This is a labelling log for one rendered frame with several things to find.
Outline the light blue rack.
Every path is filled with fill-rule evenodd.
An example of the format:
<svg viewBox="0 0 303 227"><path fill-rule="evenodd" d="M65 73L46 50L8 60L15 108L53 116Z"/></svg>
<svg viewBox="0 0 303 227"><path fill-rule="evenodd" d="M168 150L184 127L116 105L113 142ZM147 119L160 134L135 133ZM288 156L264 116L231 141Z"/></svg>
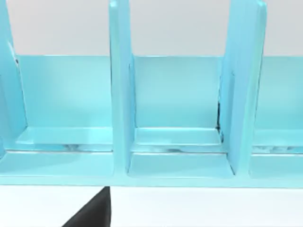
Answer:
<svg viewBox="0 0 303 227"><path fill-rule="evenodd" d="M15 52L0 0L0 185L303 189L303 56L264 56L267 3L231 0L223 56Z"/></svg>

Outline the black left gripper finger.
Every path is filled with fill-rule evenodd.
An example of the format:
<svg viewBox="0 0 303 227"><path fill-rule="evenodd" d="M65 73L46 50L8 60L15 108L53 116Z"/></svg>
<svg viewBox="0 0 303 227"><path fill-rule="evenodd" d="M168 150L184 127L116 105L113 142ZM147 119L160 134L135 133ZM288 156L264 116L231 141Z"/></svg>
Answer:
<svg viewBox="0 0 303 227"><path fill-rule="evenodd" d="M110 187L106 186L62 227L111 227L111 217Z"/></svg>

